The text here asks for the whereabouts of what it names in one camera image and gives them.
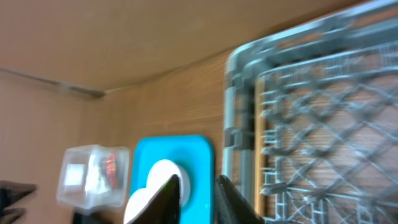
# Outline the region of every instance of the gray basket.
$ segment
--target gray basket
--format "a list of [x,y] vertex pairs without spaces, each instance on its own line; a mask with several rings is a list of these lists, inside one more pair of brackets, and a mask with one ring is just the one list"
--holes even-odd
[[[391,80],[398,80],[394,78],[398,75],[398,18],[394,12],[388,13],[397,6],[398,1],[371,1],[250,42],[231,54],[226,66],[223,174],[232,179],[233,168],[238,165],[236,185],[251,204],[254,194],[273,195],[275,214],[264,217],[267,222],[398,222],[395,218],[398,203],[389,200],[391,193],[398,190],[398,178],[378,161],[398,143],[398,125],[385,127],[376,122],[386,108],[398,108],[398,85],[373,83],[379,77],[393,76]],[[375,18],[372,23],[363,20],[382,12],[386,16]],[[264,110],[267,120],[274,125],[264,133],[267,147],[263,153],[274,166],[262,168],[266,182],[261,192],[254,192],[254,85],[259,77],[266,79],[262,104],[267,107]],[[328,89],[339,83],[355,85],[336,92]],[[295,94],[301,88],[312,91]],[[374,93],[375,97],[366,102],[350,97],[360,91]],[[327,98],[329,103],[322,108],[307,103],[319,96]],[[355,122],[337,130],[330,123],[337,111],[354,116]],[[303,129],[294,123],[298,116],[309,120]],[[321,128],[332,137],[320,149],[307,137]],[[353,142],[353,135],[362,128],[382,136],[377,146],[364,149]],[[283,141],[286,131],[293,133],[293,142]],[[331,153],[341,152],[340,145],[356,156],[349,166],[338,166],[329,157]],[[239,164],[235,166],[234,154],[239,154]],[[295,161],[297,156],[308,162]],[[321,162],[337,176],[324,185],[309,175]],[[288,174],[287,164],[292,174]],[[355,183],[353,176],[367,166],[377,169],[391,185],[375,193]],[[309,187],[299,186],[298,181],[306,181]],[[354,190],[335,192],[342,184]],[[340,205],[341,199],[349,201],[346,206]],[[338,221],[331,218],[331,211]]]

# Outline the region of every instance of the transparent box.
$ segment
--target transparent box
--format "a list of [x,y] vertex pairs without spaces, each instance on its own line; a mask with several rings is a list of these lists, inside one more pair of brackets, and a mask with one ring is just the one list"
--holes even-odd
[[80,146],[63,158],[57,200],[86,212],[124,205],[129,172],[129,149]]

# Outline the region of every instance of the white round object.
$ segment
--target white round object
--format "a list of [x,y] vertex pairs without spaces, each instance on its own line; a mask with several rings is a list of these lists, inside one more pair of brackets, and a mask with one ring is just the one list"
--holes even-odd
[[184,206],[188,202],[191,194],[189,176],[182,166],[168,159],[157,161],[152,168],[150,168],[147,188],[155,192],[158,191],[174,174],[177,174],[180,178],[180,204]]
[[123,223],[127,224],[136,218],[141,211],[147,206],[149,200],[153,197],[153,191],[143,188],[136,190],[130,197],[126,209],[124,211]]

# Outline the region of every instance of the blue tray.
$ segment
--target blue tray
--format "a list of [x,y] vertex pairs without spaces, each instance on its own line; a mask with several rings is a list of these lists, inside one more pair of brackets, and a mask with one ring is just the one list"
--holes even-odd
[[212,224],[214,212],[214,152],[200,135],[141,139],[134,153],[130,196],[146,187],[150,168],[161,159],[182,166],[190,176],[191,195],[181,209],[181,224]]

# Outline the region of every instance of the brown floor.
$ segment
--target brown floor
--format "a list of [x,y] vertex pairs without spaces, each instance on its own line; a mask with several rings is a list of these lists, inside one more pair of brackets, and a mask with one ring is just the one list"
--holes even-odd
[[[39,190],[15,207],[22,223],[69,223],[56,201],[65,149],[85,144],[134,148],[140,138],[203,134],[221,172],[224,67],[230,52],[93,100],[0,73],[0,177]],[[122,223],[123,210],[106,214]]]

